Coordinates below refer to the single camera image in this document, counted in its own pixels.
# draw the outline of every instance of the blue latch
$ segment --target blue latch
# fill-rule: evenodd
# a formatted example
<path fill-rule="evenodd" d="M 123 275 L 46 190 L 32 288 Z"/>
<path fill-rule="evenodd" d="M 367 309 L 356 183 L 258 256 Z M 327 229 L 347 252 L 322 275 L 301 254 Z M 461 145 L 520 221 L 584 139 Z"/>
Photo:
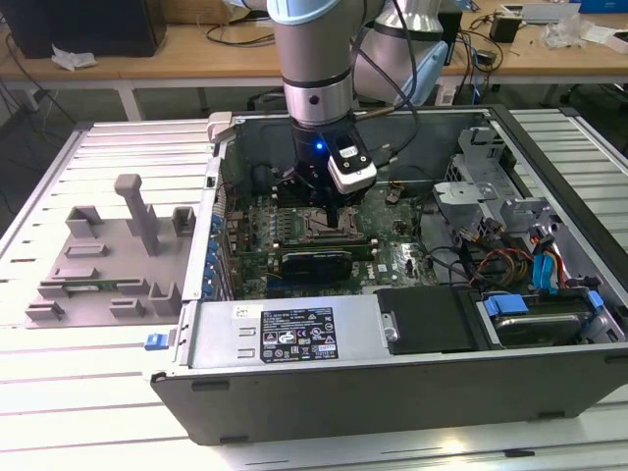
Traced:
<path fill-rule="evenodd" d="M 489 317 L 527 314 L 529 309 L 521 294 L 496 294 L 484 301 Z"/>
<path fill-rule="evenodd" d="M 146 339 L 144 344 L 144 350 L 167 350 L 168 349 L 168 334 L 151 334 Z"/>
<path fill-rule="evenodd" d="M 604 300 L 597 291 L 589 291 L 587 293 L 587 297 L 589 298 L 589 302 L 591 303 L 591 306 L 596 313 L 603 310 Z"/>

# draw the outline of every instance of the warning label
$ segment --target warning label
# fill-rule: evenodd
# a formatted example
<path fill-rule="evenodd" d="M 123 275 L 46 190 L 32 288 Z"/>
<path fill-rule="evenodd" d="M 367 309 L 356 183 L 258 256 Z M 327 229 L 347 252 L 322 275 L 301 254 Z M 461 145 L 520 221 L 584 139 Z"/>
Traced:
<path fill-rule="evenodd" d="M 331 307 L 263 311 L 260 358 L 265 363 L 338 358 Z"/>

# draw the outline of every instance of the green circuit board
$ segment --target green circuit board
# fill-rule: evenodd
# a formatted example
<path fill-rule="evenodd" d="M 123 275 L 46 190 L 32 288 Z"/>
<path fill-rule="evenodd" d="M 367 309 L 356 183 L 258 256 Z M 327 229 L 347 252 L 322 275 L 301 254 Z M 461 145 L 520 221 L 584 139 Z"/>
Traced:
<path fill-rule="evenodd" d="M 236 299 L 370 293 L 381 287 L 437 285 L 412 234 L 413 199 L 387 205 L 387 190 L 373 188 L 364 201 L 340 211 L 338 229 L 323 211 L 282 207 L 270 196 L 241 200 L 228 218 Z M 348 252 L 347 280 L 295 283 L 282 277 L 287 253 Z"/>

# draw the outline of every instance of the wooden table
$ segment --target wooden table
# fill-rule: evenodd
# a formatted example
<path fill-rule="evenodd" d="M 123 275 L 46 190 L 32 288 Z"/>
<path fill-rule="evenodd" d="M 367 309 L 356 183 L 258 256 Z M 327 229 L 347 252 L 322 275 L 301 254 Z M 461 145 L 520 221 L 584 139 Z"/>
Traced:
<path fill-rule="evenodd" d="M 481 12 L 465 14 L 463 26 L 474 18 L 491 13 L 502 2 L 480 0 Z M 587 15 L 601 26 L 625 27 L 628 15 Z M 232 26 L 224 38 L 241 41 L 269 32 L 266 26 Z M 488 34 L 489 25 L 479 32 Z M 628 81 L 628 56 L 594 43 L 585 47 L 548 49 L 540 40 L 540 26 L 521 29 L 513 44 L 503 45 L 503 64 L 492 75 L 491 83 L 611 83 Z M 9 88 L 31 90 L 34 86 L 13 63 L 0 34 L 0 77 Z M 475 37 L 474 46 L 492 49 L 490 43 Z M 48 59 L 27 60 L 22 64 L 32 77 L 48 89 L 106 88 L 117 90 L 130 121 L 142 119 L 135 92 L 142 88 L 214 86 L 279 86 L 282 84 L 275 46 L 234 48 L 205 39 L 197 26 L 169 26 L 166 38 L 150 58 L 99 57 L 96 67 L 68 72 Z M 459 86 L 466 59 L 462 48 L 454 52 L 450 66 L 444 68 L 438 104 L 451 104 Z"/>

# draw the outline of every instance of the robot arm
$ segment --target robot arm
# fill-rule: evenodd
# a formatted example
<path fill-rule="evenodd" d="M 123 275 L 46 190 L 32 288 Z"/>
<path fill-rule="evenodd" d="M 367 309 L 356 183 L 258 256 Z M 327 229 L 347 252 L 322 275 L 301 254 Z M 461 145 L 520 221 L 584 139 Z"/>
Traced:
<path fill-rule="evenodd" d="M 373 28 L 359 37 L 360 49 L 404 95 L 412 92 L 410 101 L 420 104 L 445 62 L 447 48 L 440 42 L 443 30 L 437 18 L 440 0 L 229 2 L 266 10 L 273 20 L 296 151 L 294 167 L 283 182 L 308 205 L 324 208 L 330 227 L 335 227 L 338 209 L 359 202 L 377 177 L 355 127 L 354 92 L 390 103 L 401 100 L 362 57 L 355 61 L 352 76 L 349 41 L 375 19 Z M 408 54 L 407 34 L 415 61 Z"/>

